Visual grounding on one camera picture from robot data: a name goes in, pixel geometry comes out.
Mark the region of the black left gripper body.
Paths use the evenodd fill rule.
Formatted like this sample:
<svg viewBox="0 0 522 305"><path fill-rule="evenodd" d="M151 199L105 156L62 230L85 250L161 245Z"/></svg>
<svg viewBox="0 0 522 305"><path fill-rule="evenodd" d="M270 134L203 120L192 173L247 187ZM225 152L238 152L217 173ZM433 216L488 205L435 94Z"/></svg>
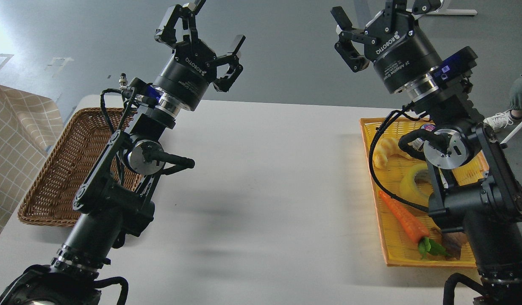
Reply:
<svg viewBox="0 0 522 305"><path fill-rule="evenodd" d="M216 68L205 64L216 54L201 39L190 36L176 44L171 58L153 85L179 100L188 111L194 111L210 83L215 80Z"/></svg>

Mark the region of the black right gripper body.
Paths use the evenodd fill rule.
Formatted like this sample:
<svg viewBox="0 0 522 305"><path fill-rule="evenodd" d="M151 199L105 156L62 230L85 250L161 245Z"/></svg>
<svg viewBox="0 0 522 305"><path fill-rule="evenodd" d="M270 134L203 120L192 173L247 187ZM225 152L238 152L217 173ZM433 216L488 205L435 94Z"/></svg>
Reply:
<svg viewBox="0 0 522 305"><path fill-rule="evenodd" d="M392 94L431 71L442 59L410 12L395 11L391 16L393 27L389 32L385 31L389 18L384 11L367 24L364 56L373 62L377 75Z"/></svg>

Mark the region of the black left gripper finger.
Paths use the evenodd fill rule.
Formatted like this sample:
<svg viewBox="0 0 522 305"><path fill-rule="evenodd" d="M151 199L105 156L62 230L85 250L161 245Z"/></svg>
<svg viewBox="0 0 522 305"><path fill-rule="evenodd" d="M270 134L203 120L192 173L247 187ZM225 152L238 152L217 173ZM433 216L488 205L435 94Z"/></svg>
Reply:
<svg viewBox="0 0 522 305"><path fill-rule="evenodd" d="M227 52L226 55L215 57L212 61L208 61L205 64L207 69L228 65L226 74L212 82L216 91L228 92L243 71L243 66L239 63L239 50L245 40L245 35L237 35L231 44L232 50L230 52Z"/></svg>
<svg viewBox="0 0 522 305"><path fill-rule="evenodd" d="M204 6L205 0L195 0L184 5L170 6L155 30L154 40L163 43L170 48L176 48L178 40L176 37L176 25L182 20L182 29L187 31L187 38L183 42L197 43L199 41L196 27L196 16Z"/></svg>

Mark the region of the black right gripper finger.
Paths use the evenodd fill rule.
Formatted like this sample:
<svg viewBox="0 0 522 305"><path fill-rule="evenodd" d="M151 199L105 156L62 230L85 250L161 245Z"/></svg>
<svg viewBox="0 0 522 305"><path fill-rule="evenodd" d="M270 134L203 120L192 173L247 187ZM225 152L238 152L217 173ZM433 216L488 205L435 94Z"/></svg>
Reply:
<svg viewBox="0 0 522 305"><path fill-rule="evenodd" d="M378 43L378 38L368 35L366 30L362 31L354 28L350 18L341 6L331 8L330 13L337 23L339 37L334 46L335 50L353 72L363 71L368 67L369 60L356 50L353 43L375 45Z"/></svg>
<svg viewBox="0 0 522 305"><path fill-rule="evenodd" d="M414 0L411 12L407 12L407 0L387 0L382 16L385 19L396 19L399 16L424 15L442 6L441 0Z"/></svg>

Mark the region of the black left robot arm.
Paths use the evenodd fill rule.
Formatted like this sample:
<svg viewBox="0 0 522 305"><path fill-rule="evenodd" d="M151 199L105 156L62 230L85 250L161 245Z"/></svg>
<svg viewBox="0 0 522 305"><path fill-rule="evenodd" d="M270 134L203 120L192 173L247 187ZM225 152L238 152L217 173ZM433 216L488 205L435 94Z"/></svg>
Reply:
<svg viewBox="0 0 522 305"><path fill-rule="evenodd" d="M100 93L100 109L111 136L80 185L72 208L81 213L65 243L49 265L29 266L0 295L0 305L97 305L101 290L119 285L118 305L127 301L123 277L98 279L110 264L110 249L125 236L138 237L153 221L151 201L162 175L195 166L194 160L168 154L160 144L180 110L193 111L209 85L228 92L243 70L238 35L232 50L217 56L198 36L196 17L205 2L196 0L168 8L154 39L172 56L153 83L127 82Z"/></svg>

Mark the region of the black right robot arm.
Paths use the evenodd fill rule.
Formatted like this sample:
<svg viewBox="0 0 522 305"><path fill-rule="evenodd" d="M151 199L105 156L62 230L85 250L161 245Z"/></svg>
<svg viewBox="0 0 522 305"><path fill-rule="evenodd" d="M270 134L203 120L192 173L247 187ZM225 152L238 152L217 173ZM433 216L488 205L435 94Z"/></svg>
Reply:
<svg viewBox="0 0 522 305"><path fill-rule="evenodd" d="M468 99L476 54L464 47L442 60L419 27L416 15L442 6L440 0L387 0L365 29L355 28L340 6L331 9L339 35L335 49L354 71L373 63L389 93L406 92L411 102L391 112L369 151L369 167L382 134L408 110L429 116L433 131L403 135L399 147L426 162L433 187L426 211L443 233L468 237L481 282L456 273L444 286L452 305L458 283L480 294L476 305L522 305L522 187L493 129Z"/></svg>

